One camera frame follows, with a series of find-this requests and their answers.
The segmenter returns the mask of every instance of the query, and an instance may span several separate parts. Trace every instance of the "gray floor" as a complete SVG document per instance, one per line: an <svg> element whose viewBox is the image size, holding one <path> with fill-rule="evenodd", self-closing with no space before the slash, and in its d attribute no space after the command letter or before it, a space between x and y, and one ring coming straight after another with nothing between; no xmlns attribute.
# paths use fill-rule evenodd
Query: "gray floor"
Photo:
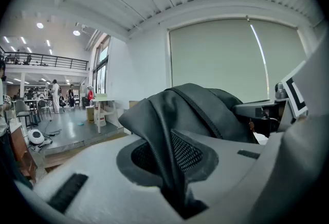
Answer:
<svg viewBox="0 0 329 224"><path fill-rule="evenodd" d="M66 108L65 113L61 109L59 114L52 113L51 117L50 121L49 115L46 117L46 113L44 113L43 120L37 127L34 127L46 134L61 129L59 135L51 137L52 144L42 148L41 155L43 156L89 145L123 131L123 129L118 129L115 125L106 122L106 126L101 127L99 134L96 124L87 123L86 110L81 107Z"/></svg>

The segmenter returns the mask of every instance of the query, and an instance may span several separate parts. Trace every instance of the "window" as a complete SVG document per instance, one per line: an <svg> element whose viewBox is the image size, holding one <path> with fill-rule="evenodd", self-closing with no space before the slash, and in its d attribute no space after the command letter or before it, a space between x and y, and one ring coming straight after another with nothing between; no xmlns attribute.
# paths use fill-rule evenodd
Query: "window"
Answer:
<svg viewBox="0 0 329 224"><path fill-rule="evenodd" d="M94 74L93 74L93 87L95 93L104 94L106 93L106 70L108 62L108 46L110 36L107 36L99 45L95 55L94 61Z"/></svg>

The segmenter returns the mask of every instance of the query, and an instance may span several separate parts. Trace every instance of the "black fabric cover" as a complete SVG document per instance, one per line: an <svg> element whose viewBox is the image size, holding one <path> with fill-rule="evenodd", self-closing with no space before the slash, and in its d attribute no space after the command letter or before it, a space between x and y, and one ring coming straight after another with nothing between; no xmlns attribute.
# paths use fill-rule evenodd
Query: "black fabric cover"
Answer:
<svg viewBox="0 0 329 224"><path fill-rule="evenodd" d="M230 111L241 103L225 91L188 83L140 101L119 118L125 128L149 143L163 179L162 193L183 218L199 213L205 205L187 191L185 176L174 156L171 130L254 143L248 124Z"/></svg>

